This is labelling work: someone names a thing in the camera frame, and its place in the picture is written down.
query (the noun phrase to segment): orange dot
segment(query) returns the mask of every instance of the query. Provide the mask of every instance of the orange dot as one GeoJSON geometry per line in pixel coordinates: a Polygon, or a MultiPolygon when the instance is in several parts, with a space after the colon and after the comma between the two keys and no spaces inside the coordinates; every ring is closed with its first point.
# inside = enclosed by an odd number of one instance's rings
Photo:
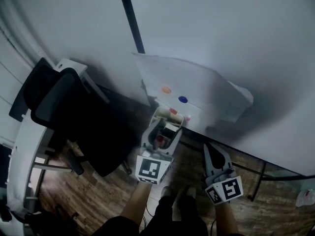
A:
{"type": "Polygon", "coordinates": [[[171,89],[169,89],[168,87],[162,87],[162,92],[169,94],[171,93],[171,89]]]}

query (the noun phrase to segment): blue dot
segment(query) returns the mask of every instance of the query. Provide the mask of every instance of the blue dot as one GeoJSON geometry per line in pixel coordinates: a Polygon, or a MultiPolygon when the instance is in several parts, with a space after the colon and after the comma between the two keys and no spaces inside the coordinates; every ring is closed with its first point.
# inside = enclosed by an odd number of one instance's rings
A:
{"type": "Polygon", "coordinates": [[[188,100],[187,100],[187,98],[185,96],[179,96],[178,99],[179,99],[180,102],[183,102],[183,103],[187,103],[188,102],[188,100]]]}

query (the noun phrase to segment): person's leg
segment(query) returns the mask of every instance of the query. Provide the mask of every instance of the person's leg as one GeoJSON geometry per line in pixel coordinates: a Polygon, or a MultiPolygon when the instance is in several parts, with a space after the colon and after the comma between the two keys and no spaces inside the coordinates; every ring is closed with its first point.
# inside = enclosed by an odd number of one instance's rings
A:
{"type": "Polygon", "coordinates": [[[222,203],[216,206],[217,234],[226,236],[238,234],[237,224],[229,203],[222,203]]]}
{"type": "Polygon", "coordinates": [[[130,219],[140,226],[151,187],[151,184],[139,182],[120,216],[130,219]]]}
{"type": "Polygon", "coordinates": [[[187,194],[179,200],[178,205],[182,215],[182,223],[187,232],[196,236],[207,236],[207,225],[199,217],[195,197],[196,189],[189,187],[187,194]]]}
{"type": "Polygon", "coordinates": [[[168,229],[173,222],[173,203],[174,198],[171,196],[170,187],[164,187],[155,214],[141,235],[160,235],[168,229]]]}

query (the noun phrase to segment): red object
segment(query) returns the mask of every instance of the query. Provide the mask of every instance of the red object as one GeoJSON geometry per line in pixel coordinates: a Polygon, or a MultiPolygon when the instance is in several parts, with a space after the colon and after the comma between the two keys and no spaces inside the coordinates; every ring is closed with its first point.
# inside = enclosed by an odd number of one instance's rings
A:
{"type": "Polygon", "coordinates": [[[175,114],[175,115],[177,115],[177,113],[178,113],[175,109],[172,109],[172,108],[170,108],[169,111],[170,111],[172,114],[175,114]]]}
{"type": "Polygon", "coordinates": [[[159,143],[163,142],[163,137],[162,136],[157,136],[156,137],[156,141],[159,142],[159,143]]]}

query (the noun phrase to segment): shoe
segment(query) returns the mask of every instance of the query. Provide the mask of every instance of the shoe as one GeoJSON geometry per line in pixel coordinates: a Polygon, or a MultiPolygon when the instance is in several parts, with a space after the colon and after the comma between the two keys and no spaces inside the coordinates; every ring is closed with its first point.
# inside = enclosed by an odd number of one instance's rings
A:
{"type": "Polygon", "coordinates": [[[190,186],[189,188],[188,188],[188,190],[187,190],[187,196],[191,196],[191,197],[193,197],[194,199],[196,198],[196,193],[197,193],[197,190],[196,190],[196,188],[195,187],[193,187],[193,186],[190,186]]]}
{"type": "Polygon", "coordinates": [[[171,187],[169,187],[169,186],[164,187],[162,192],[161,192],[161,198],[170,197],[170,196],[172,196],[171,187]]]}

